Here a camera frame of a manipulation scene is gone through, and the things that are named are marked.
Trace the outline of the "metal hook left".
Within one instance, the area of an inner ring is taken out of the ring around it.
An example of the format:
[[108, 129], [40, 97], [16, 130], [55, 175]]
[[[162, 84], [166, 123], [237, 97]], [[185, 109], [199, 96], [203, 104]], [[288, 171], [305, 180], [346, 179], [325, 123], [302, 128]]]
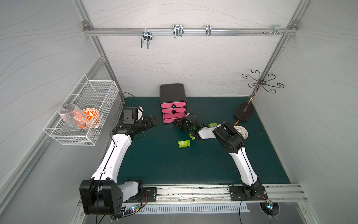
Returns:
[[149, 49], [150, 46], [150, 42], [153, 40], [153, 34], [149, 31], [145, 31], [142, 33], [142, 38], [141, 38], [141, 48], [144, 47], [144, 43], [147, 44], [147, 49]]

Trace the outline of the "green table mat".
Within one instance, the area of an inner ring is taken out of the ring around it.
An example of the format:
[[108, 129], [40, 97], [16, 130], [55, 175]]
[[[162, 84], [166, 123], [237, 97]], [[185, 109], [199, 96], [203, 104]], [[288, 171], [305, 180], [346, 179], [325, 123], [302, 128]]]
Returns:
[[[135, 105], [143, 107], [145, 115], [153, 115], [157, 125], [136, 136], [123, 159], [118, 183], [129, 179], [154, 185], [241, 183], [235, 162], [217, 140], [194, 140], [189, 147], [180, 148], [179, 141], [190, 137], [175, 124], [163, 122], [159, 98], [128, 97], [125, 107]], [[288, 184], [290, 180], [257, 113], [239, 125], [249, 133], [246, 152], [261, 182]]]

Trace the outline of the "orange patterned bowl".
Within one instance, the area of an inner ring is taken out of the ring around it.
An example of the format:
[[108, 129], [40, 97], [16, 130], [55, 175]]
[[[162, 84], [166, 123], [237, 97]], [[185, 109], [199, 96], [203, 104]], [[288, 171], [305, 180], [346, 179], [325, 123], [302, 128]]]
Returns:
[[77, 127], [80, 129], [89, 129], [91, 127], [97, 127], [101, 119], [99, 110], [96, 108], [86, 108], [82, 111], [83, 112], [80, 115], [86, 116], [86, 122], [83, 122], [83, 120], [77, 121]]

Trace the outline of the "metal hook small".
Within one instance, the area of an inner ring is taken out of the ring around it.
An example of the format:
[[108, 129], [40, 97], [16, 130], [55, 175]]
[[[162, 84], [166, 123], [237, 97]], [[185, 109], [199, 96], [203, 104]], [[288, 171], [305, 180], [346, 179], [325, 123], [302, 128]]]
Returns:
[[206, 36], [210, 36], [211, 35], [211, 25], [207, 25], [206, 26]]

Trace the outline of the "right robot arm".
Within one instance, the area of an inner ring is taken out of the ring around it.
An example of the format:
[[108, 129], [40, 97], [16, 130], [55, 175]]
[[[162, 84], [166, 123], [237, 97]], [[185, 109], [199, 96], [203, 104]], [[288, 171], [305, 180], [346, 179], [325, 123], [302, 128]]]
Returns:
[[246, 198], [252, 199], [263, 186], [257, 174], [254, 172], [246, 154], [244, 136], [229, 122], [211, 127], [200, 126], [194, 114], [174, 120], [174, 124], [183, 132], [190, 134], [193, 139], [216, 139], [220, 146], [234, 160], [241, 176], [242, 191]]

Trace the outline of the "black pink drawer cabinet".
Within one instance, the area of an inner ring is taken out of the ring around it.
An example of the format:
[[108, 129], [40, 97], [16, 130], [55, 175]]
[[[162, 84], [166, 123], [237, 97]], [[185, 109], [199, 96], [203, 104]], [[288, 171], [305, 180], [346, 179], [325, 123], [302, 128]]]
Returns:
[[173, 123], [186, 116], [186, 93], [183, 84], [165, 84], [159, 87], [159, 101], [163, 123]]

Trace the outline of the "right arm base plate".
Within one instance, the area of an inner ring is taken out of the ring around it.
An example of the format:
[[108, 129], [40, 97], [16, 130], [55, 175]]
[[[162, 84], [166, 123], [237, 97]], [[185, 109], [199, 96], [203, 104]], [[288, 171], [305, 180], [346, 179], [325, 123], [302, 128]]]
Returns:
[[264, 186], [259, 186], [256, 190], [243, 186], [229, 185], [227, 187], [231, 201], [265, 201], [269, 197]]

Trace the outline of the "aluminium cross rail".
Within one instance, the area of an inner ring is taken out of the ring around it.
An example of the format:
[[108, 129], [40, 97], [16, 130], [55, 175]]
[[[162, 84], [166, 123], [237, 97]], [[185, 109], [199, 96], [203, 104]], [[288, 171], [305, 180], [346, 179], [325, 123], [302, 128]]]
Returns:
[[[85, 30], [86, 36], [142, 36], [142, 33], [149, 31], [153, 36], [171, 36], [172, 28], [153, 28], [153, 29], [89, 29]], [[210, 36], [254, 36], [264, 35], [263, 32], [270, 32], [273, 28], [212, 28]], [[286, 31], [287, 35], [296, 35], [298, 29], [280, 28]], [[184, 28], [184, 36], [206, 36], [206, 28]]]

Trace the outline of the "metal hook middle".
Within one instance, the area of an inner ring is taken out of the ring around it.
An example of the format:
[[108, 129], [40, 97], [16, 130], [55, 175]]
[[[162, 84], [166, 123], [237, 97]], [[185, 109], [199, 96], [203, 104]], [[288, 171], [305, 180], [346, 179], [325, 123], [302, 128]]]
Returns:
[[176, 39], [177, 37], [182, 37], [184, 34], [184, 28], [182, 25], [174, 25], [172, 26], [172, 32], [174, 39]]

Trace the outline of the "white patterned bowl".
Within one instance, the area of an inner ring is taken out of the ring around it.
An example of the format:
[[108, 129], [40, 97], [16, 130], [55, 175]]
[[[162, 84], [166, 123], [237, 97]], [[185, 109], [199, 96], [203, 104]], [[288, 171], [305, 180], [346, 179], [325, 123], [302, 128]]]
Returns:
[[243, 136], [244, 139], [248, 138], [249, 133], [246, 128], [243, 126], [234, 126], [234, 128]]

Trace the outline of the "metal hook right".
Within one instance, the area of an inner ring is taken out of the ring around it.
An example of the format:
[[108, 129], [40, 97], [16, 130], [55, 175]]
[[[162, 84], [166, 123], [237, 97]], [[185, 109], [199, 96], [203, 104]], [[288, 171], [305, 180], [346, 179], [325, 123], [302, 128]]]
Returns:
[[286, 31], [281, 31], [280, 30], [280, 26], [276, 25], [272, 31], [270, 32], [263, 32], [264, 35], [270, 35], [270, 36], [275, 36], [275, 35], [287, 35], [288, 33]]

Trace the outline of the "black mug tree stand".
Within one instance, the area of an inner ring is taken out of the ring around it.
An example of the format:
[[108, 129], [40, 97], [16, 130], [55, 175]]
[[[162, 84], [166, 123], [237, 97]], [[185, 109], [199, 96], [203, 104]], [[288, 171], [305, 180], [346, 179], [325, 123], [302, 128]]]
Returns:
[[241, 75], [244, 79], [252, 79], [253, 82], [248, 83], [248, 87], [253, 89], [252, 94], [250, 95], [250, 98], [248, 102], [241, 103], [237, 109], [234, 112], [234, 116], [238, 119], [238, 121], [246, 122], [250, 119], [252, 114], [255, 111], [255, 108], [253, 106], [253, 99], [256, 97], [258, 92], [263, 89], [268, 93], [275, 94], [277, 93], [277, 89], [283, 89], [285, 86], [282, 83], [276, 83], [276, 84], [269, 84], [270, 81], [276, 80], [276, 75], [274, 74], [268, 74], [268, 79], [264, 79], [261, 77], [261, 72], [259, 70], [252, 69], [251, 70], [252, 75], [258, 75], [258, 78], [254, 78], [252, 75], [248, 73], [243, 73]]

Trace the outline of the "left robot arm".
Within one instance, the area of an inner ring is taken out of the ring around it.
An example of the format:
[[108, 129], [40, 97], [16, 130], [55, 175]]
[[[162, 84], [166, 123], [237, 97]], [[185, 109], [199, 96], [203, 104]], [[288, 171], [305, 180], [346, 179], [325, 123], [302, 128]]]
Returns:
[[86, 215], [123, 216], [122, 204], [131, 199], [143, 198], [143, 184], [140, 180], [129, 180], [117, 184], [118, 173], [133, 137], [156, 126], [152, 115], [143, 117], [133, 124], [118, 124], [112, 131], [111, 144], [101, 164], [91, 179], [83, 180], [79, 187], [82, 205]]

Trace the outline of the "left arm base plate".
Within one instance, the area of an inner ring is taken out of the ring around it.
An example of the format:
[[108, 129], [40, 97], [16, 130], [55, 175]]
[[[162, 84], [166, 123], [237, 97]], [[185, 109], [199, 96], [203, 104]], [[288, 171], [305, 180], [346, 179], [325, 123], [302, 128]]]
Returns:
[[153, 203], [157, 201], [157, 188], [144, 187], [139, 190], [138, 194], [134, 197], [135, 202]]

